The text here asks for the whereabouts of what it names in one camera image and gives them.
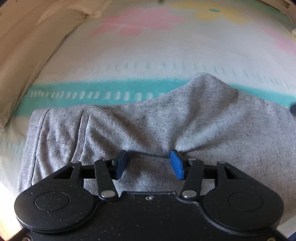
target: silver screw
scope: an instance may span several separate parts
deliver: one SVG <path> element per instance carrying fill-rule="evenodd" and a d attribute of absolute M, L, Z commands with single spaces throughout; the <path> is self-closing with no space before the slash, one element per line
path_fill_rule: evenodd
<path fill-rule="evenodd" d="M 147 201 L 151 201 L 153 199 L 153 196 L 147 196 L 147 197 L 145 197 L 145 200 L 147 200 Z"/>
<path fill-rule="evenodd" d="M 182 192 L 182 195 L 185 198 L 191 198 L 191 197 L 195 197 L 197 193 L 196 191 L 193 191 L 193 190 L 185 190 Z"/>
<path fill-rule="evenodd" d="M 101 196 L 104 198 L 110 198 L 110 197 L 114 197 L 116 195 L 116 193 L 112 190 L 105 190 L 101 192 Z"/>
<path fill-rule="evenodd" d="M 31 241 L 31 238 L 26 236 L 22 238 L 22 241 Z"/>

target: teal flower center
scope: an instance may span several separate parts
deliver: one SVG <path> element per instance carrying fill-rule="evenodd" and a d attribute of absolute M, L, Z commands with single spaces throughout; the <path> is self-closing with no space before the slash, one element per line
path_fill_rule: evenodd
<path fill-rule="evenodd" d="M 218 10 L 218 9 L 214 9 L 214 8 L 210 8 L 209 9 L 211 12 L 220 12 L 220 10 Z"/>

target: teal stripe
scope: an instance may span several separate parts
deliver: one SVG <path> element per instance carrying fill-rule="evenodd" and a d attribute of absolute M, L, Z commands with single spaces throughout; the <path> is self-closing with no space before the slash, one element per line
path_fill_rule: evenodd
<path fill-rule="evenodd" d="M 15 115 L 31 115 L 35 109 L 50 107 L 70 107 L 79 104 L 125 104 L 139 100 L 144 101 L 168 93 L 187 82 L 187 79 L 160 79 L 35 84 L 28 89 Z M 286 107 L 290 107 L 292 103 L 296 102 L 296 96 L 238 84 L 230 84 L 230 86 Z"/>

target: mattress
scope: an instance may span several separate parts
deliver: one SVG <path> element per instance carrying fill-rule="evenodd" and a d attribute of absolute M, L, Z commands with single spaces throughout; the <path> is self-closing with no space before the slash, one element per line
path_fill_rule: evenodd
<path fill-rule="evenodd" d="M 296 101 L 290 19 L 249 0 L 114 0 L 63 42 L 0 132 L 0 181 L 15 195 L 31 113 L 124 104 L 163 95 L 210 73 L 289 107 Z"/>

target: beige cloth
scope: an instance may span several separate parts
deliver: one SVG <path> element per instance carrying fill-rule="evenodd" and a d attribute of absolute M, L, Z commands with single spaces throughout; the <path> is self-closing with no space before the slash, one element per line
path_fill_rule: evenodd
<path fill-rule="evenodd" d="M 18 0 L 0 8 L 0 127 L 64 38 L 111 1 Z"/>

